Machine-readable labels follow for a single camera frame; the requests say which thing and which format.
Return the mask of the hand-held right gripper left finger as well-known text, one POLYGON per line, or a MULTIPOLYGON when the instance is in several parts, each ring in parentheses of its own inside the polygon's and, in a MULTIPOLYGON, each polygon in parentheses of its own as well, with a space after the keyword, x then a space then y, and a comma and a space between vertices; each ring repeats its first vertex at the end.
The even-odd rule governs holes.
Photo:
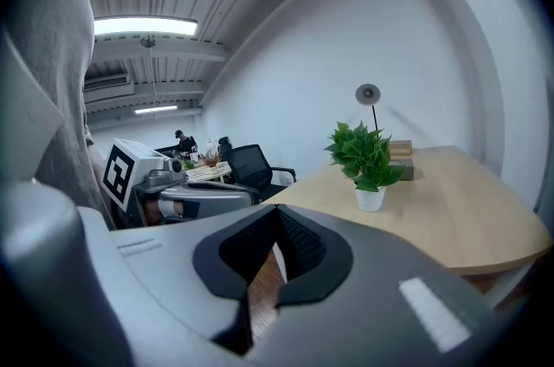
POLYGON ((112 237, 131 270, 148 292, 193 331, 234 353, 253 345, 249 308, 245 300, 212 294, 193 266, 196 244, 205 236, 254 213, 258 206, 191 222, 113 231, 112 237))

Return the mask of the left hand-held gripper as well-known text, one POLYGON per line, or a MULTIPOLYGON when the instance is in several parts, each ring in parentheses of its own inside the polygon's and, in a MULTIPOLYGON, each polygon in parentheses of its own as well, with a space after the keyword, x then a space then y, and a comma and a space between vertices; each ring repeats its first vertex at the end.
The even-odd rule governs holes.
POLYGON ((182 220, 218 216, 256 205, 255 189, 215 182, 179 184, 186 179, 179 159, 136 141, 115 138, 106 160, 102 188, 125 228, 147 225, 139 200, 141 193, 158 193, 163 217, 179 216, 182 220))

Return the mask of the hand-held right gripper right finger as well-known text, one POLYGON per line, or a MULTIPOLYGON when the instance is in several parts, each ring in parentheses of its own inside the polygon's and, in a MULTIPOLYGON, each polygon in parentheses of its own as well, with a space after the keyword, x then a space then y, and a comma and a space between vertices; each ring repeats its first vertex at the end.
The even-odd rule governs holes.
POLYGON ((351 271, 317 303, 282 306, 247 353, 258 366, 476 366, 499 317, 460 276, 403 238, 284 204, 349 244, 351 271))

